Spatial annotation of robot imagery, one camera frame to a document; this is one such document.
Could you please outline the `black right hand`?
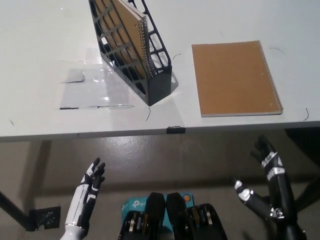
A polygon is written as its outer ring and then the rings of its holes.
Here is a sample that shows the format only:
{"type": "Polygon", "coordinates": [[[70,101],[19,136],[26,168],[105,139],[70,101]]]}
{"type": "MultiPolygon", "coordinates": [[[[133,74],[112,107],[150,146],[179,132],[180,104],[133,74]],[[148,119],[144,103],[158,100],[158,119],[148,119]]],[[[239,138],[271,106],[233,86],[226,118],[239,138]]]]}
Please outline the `black right hand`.
{"type": "Polygon", "coordinates": [[[288,225],[296,224],[298,211],[295,198],[279,153],[263,135],[258,137],[254,146],[256,151],[252,151],[251,156],[258,161],[264,171],[269,195],[260,196],[234,176],[232,183],[239,200],[262,219],[288,225]]]}

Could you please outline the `white and black left hand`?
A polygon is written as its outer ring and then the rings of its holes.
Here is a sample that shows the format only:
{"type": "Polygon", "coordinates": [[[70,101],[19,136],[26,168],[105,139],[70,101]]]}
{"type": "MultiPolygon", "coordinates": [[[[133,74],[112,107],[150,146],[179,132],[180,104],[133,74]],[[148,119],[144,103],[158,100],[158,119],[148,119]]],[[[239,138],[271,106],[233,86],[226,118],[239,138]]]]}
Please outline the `white and black left hand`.
{"type": "Polygon", "coordinates": [[[105,166],[106,164],[98,157],[85,171],[72,197],[65,220],[66,225],[88,229],[101,184],[105,180],[105,166]]]}

